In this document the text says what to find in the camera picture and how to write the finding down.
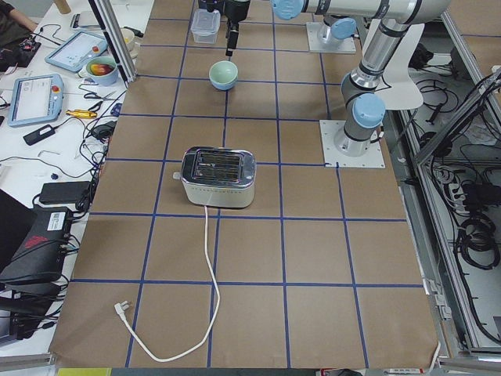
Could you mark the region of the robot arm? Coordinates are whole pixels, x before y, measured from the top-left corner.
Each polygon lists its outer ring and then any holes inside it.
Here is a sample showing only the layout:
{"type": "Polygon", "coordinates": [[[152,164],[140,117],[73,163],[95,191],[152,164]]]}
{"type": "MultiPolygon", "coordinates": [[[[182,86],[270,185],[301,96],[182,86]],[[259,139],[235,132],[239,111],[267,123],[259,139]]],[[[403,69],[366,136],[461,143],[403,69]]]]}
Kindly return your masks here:
{"type": "Polygon", "coordinates": [[[408,29],[440,16],[449,4],[449,1],[422,0],[272,2],[273,12],[282,20],[291,20],[300,13],[314,13],[364,16],[380,21],[359,66],[347,74],[341,84],[348,116],[333,141],[342,154],[362,156],[370,144],[371,135],[383,121],[386,107],[375,90],[408,29]]]}
{"type": "MultiPolygon", "coordinates": [[[[247,18],[250,1],[224,1],[227,19],[225,54],[233,55],[239,37],[239,23],[247,18]]],[[[326,13],[330,1],[317,1],[308,11],[308,1],[271,1],[272,11],[281,20],[292,20],[300,13],[314,13],[323,16],[321,23],[307,22],[308,47],[310,52],[354,54],[353,35],[357,31],[356,21],[349,17],[340,18],[326,13]]]]}

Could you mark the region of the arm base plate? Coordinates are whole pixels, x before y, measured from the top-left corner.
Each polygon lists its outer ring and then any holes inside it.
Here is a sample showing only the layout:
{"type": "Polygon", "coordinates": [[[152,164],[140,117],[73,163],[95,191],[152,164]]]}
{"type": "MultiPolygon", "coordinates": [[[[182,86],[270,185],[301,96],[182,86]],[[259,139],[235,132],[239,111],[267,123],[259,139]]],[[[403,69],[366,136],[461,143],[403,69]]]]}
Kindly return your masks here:
{"type": "Polygon", "coordinates": [[[365,141],[354,141],[344,132],[345,121],[321,120],[324,166],[328,168],[385,168],[384,157],[374,129],[365,141]]]}
{"type": "Polygon", "coordinates": [[[306,34],[310,52],[351,55],[356,52],[353,37],[335,38],[330,31],[330,27],[324,23],[307,22],[306,34]]]}

